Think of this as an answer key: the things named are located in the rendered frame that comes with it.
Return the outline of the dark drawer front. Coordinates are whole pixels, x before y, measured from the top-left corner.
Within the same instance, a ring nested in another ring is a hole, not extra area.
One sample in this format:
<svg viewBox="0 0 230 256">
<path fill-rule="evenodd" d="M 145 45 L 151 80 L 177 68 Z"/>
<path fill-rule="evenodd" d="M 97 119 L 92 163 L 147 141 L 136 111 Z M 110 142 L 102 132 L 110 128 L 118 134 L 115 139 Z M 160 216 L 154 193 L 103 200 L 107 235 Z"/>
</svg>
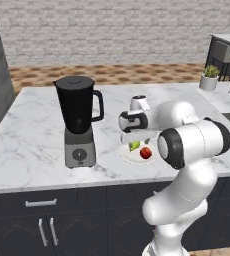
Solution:
<svg viewBox="0 0 230 256">
<path fill-rule="evenodd" d="M 25 207 L 25 201 L 45 201 L 55 198 L 57 198 L 57 204 L 55 206 Z M 0 217 L 98 210 L 105 208 L 106 189 L 104 187 L 0 194 Z"/>
</svg>

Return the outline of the red peach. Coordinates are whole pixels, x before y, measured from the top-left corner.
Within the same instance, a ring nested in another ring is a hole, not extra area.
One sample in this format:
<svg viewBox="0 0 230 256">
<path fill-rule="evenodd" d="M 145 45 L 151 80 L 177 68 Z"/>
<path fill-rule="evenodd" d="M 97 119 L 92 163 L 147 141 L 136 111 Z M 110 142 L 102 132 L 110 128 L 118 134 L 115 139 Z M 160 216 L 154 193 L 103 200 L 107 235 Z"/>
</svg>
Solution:
<svg viewBox="0 0 230 256">
<path fill-rule="evenodd" d="M 152 152 L 148 147 L 144 147 L 140 150 L 140 156 L 143 159 L 149 159 L 152 156 Z"/>
</svg>

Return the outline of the dark cupboard run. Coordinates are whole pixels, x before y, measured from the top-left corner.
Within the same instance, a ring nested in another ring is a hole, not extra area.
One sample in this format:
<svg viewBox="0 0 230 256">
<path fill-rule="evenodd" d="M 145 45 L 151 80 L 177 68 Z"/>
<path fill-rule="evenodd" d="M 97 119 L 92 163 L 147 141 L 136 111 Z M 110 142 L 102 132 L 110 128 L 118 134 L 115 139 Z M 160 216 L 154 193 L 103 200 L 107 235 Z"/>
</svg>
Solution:
<svg viewBox="0 0 230 256">
<path fill-rule="evenodd" d="M 107 188 L 108 256 L 140 256 L 153 238 L 154 227 L 142 215 L 142 203 L 169 182 Z M 183 235 L 189 251 L 230 247 L 230 177 L 220 177 L 207 198 L 207 214 Z"/>
</svg>

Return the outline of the dark cupboard door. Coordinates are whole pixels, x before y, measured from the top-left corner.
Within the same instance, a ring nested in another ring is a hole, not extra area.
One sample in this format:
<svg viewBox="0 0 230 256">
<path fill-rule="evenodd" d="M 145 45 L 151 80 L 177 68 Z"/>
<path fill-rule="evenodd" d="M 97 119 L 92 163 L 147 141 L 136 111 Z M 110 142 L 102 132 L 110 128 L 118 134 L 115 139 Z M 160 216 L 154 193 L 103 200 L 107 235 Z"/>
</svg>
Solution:
<svg viewBox="0 0 230 256">
<path fill-rule="evenodd" d="M 58 245 L 56 256 L 107 256 L 107 221 L 105 210 L 47 214 L 54 218 Z"/>
<path fill-rule="evenodd" d="M 48 241 L 44 247 L 38 221 L 43 216 L 0 218 L 0 256 L 54 256 Z"/>
</svg>

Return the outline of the green pear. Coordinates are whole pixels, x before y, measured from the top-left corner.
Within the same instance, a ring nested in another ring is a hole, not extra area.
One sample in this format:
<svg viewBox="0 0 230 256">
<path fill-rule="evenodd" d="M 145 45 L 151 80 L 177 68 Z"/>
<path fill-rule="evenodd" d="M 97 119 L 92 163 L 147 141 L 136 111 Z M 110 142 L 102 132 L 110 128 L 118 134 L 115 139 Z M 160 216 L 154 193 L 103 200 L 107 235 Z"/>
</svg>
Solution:
<svg viewBox="0 0 230 256">
<path fill-rule="evenodd" d="M 139 147 L 140 147 L 140 141 L 133 142 L 133 146 L 132 147 L 129 146 L 130 152 L 134 151 L 135 149 L 137 149 Z"/>
</svg>

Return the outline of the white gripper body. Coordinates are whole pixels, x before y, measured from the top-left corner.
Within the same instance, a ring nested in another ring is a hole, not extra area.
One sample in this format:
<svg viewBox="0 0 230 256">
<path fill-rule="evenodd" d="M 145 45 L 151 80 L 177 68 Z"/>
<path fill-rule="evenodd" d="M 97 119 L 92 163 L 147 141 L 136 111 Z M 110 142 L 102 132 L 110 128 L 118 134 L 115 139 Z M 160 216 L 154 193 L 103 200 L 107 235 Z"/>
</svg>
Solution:
<svg viewBox="0 0 230 256">
<path fill-rule="evenodd" d="M 132 143 L 135 141 L 145 141 L 147 139 L 156 138 L 159 135 L 157 130 L 133 130 L 129 133 L 122 132 L 120 141 L 122 144 Z"/>
</svg>

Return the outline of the potted plant in white pot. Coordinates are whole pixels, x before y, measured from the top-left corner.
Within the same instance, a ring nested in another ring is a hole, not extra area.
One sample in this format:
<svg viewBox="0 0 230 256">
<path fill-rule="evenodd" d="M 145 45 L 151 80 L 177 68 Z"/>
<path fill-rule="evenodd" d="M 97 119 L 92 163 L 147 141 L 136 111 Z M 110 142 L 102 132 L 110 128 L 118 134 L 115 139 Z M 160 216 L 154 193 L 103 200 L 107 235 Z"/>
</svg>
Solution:
<svg viewBox="0 0 230 256">
<path fill-rule="evenodd" d="M 201 75 L 199 88 L 204 91 L 214 91 L 218 82 L 220 71 L 213 65 L 207 66 Z"/>
</svg>

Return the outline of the black blender with grey base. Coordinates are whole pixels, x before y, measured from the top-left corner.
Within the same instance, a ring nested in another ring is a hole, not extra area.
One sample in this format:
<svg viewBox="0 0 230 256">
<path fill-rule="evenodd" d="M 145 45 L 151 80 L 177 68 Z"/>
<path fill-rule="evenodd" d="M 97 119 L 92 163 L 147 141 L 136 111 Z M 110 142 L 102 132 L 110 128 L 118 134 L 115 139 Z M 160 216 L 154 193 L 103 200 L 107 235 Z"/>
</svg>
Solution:
<svg viewBox="0 0 230 256">
<path fill-rule="evenodd" d="M 66 76 L 53 82 L 65 123 L 65 165 L 68 168 L 92 167 L 96 149 L 92 123 L 104 118 L 102 93 L 86 76 Z"/>
</svg>

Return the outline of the white plate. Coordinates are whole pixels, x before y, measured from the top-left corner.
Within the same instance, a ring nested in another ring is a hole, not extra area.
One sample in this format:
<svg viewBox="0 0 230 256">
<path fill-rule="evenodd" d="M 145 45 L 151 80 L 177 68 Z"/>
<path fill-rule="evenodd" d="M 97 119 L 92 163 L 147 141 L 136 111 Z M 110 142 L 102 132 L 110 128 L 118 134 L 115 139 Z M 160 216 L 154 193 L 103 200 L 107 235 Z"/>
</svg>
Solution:
<svg viewBox="0 0 230 256">
<path fill-rule="evenodd" d="M 144 147 L 149 148 L 152 153 L 152 155 L 148 159 L 144 159 L 140 155 L 140 151 Z M 120 147 L 120 156 L 127 163 L 142 166 L 155 162 L 158 159 L 158 152 L 151 143 L 145 144 L 143 141 L 141 141 L 139 147 L 135 148 L 133 151 L 130 150 L 128 144 L 122 145 Z"/>
</svg>

